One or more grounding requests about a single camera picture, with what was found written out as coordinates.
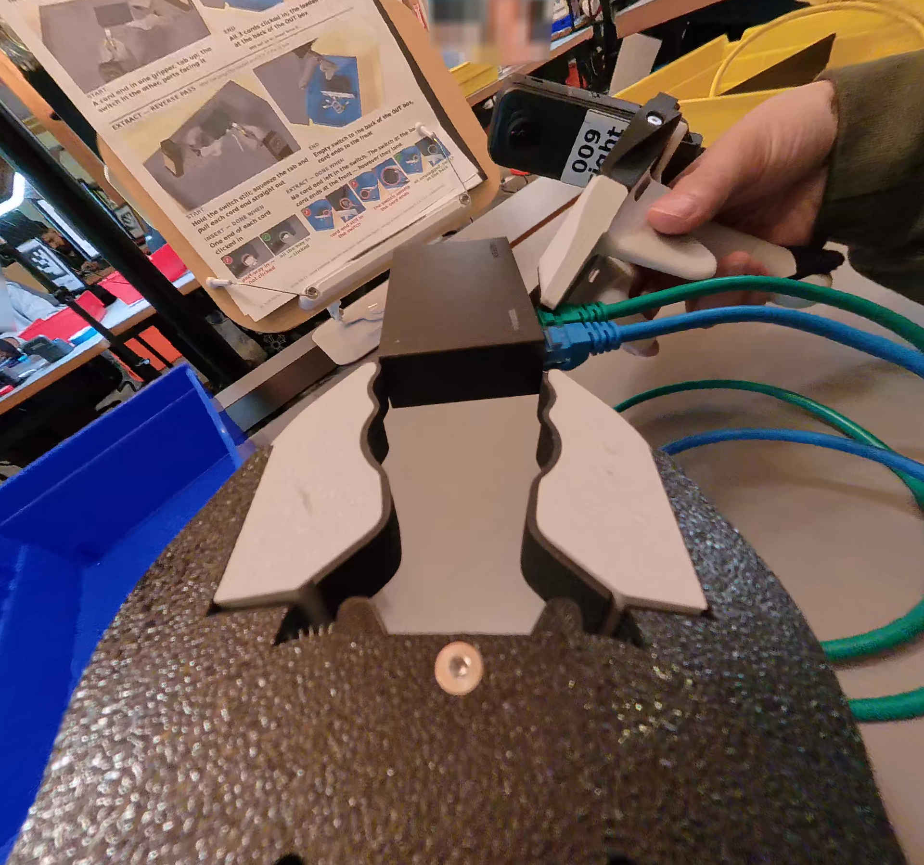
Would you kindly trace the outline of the yellow plastic bin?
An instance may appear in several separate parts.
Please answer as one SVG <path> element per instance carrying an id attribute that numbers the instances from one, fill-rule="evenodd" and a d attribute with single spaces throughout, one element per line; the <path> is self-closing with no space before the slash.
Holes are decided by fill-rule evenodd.
<path id="1" fill-rule="evenodd" d="M 638 104 L 671 95 L 691 132 L 714 143 L 733 122 L 826 70 L 922 50 L 922 0 L 847 0 L 808 6 L 722 36 L 616 90 Z"/>

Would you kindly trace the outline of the person's right forearm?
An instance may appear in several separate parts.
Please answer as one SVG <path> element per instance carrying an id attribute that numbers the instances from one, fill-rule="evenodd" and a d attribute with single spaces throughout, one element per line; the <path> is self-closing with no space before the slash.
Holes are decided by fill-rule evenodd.
<path id="1" fill-rule="evenodd" d="M 814 236 L 923 303 L 923 51 L 826 71 L 837 133 Z"/>

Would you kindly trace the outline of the person's right hand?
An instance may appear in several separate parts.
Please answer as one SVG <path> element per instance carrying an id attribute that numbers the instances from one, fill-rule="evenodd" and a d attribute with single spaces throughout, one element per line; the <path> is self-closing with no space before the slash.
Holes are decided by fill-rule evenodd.
<path id="1" fill-rule="evenodd" d="M 807 247 L 837 133 L 832 81 L 783 91 L 699 155 L 653 202 L 647 221 L 663 235 L 717 222 L 781 247 Z"/>

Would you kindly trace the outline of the printed instruction sheet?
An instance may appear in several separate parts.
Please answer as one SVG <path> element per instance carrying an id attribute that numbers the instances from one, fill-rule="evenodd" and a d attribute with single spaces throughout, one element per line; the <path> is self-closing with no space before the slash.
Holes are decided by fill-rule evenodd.
<path id="1" fill-rule="evenodd" d="M 323 309 L 486 170 L 380 0 L 2 0 L 244 323 Z"/>

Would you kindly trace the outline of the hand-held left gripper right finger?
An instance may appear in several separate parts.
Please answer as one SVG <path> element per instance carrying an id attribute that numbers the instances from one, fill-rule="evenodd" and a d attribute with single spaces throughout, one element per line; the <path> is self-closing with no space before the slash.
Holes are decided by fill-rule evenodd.
<path id="1" fill-rule="evenodd" d="M 613 635 L 629 609 L 701 617 L 708 602 L 653 451 L 614 409 L 561 371 L 539 393 L 538 475 L 521 571 L 546 603 Z"/>

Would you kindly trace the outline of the black tripod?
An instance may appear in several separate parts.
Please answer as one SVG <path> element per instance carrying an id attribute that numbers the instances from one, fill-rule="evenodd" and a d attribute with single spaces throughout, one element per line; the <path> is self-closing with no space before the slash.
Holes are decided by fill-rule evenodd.
<path id="1" fill-rule="evenodd" d="M 5 105 L 1 105 L 4 159 L 48 199 L 154 307 L 167 339 L 215 386 L 223 389 L 248 373 L 247 363 L 200 320 L 182 295 L 131 237 L 44 149 Z"/>

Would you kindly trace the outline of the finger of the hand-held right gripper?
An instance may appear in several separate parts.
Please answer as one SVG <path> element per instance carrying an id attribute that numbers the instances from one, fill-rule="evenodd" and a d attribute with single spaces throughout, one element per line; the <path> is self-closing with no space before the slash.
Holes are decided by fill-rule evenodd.
<path id="1" fill-rule="evenodd" d="M 627 186 L 607 176 L 596 176 L 583 189 L 539 258 L 542 308 L 556 310 L 565 301 L 628 195 Z"/>
<path id="2" fill-rule="evenodd" d="M 636 266 L 609 256 L 594 255 L 574 281 L 578 320 L 648 320 L 644 313 L 615 315 L 610 310 L 628 301 L 637 280 Z"/>

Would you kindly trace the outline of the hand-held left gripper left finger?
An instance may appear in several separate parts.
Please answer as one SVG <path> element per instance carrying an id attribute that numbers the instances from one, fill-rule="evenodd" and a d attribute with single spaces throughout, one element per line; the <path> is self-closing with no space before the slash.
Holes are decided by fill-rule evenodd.
<path id="1" fill-rule="evenodd" d="M 387 410 L 385 378 L 367 363 L 278 435 L 215 590 L 218 609 L 288 606 L 319 628 L 395 576 L 401 539 L 384 470 Z"/>

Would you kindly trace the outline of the blue plastic bin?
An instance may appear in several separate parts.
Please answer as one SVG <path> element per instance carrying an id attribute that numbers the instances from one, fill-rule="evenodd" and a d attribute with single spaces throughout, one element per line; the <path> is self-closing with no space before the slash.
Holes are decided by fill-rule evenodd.
<path id="1" fill-rule="evenodd" d="M 2 483 L 2 862 L 104 631 L 253 449 L 182 365 Z"/>

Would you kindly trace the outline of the black network switch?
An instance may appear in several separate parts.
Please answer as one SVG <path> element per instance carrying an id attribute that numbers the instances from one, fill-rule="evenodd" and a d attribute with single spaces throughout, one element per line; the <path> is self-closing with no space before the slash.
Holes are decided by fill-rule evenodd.
<path id="1" fill-rule="evenodd" d="M 378 352 L 395 409 L 537 396 L 545 339 L 508 240 L 397 249 Z"/>

